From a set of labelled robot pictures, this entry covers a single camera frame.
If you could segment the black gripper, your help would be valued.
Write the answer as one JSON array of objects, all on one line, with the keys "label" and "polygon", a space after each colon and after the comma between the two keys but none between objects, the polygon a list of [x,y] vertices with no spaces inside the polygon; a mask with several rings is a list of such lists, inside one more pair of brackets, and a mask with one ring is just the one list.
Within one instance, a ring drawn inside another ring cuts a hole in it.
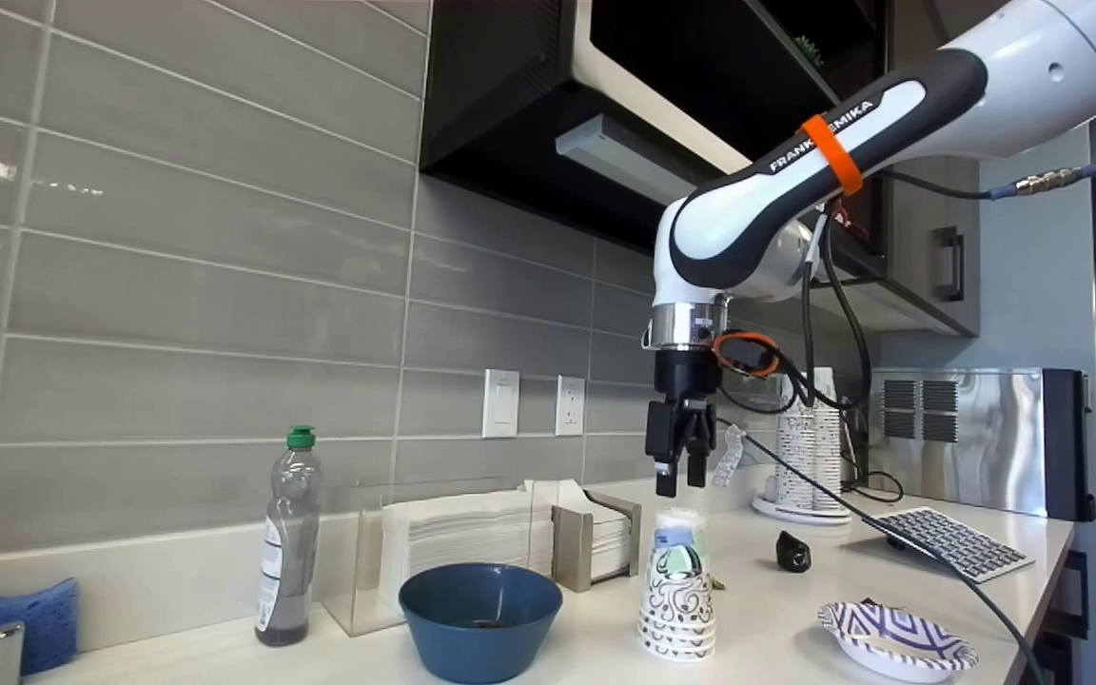
[{"label": "black gripper", "polygon": [[713,349],[657,349],[654,398],[645,406],[645,455],[654,460],[654,496],[677,498],[677,467],[690,488],[709,482],[716,448],[720,361]]}]

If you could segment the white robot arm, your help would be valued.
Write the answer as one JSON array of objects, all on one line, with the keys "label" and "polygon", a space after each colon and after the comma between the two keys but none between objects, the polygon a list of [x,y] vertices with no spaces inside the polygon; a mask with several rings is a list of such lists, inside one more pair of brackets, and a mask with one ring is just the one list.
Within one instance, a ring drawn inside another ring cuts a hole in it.
[{"label": "white robot arm", "polygon": [[664,205],[654,233],[645,455],[654,492],[705,482],[723,295],[781,295],[804,276],[799,218],[853,196],[880,169],[1012,157],[1096,117],[1096,0],[1006,0],[917,64],[810,113],[751,169]]}]

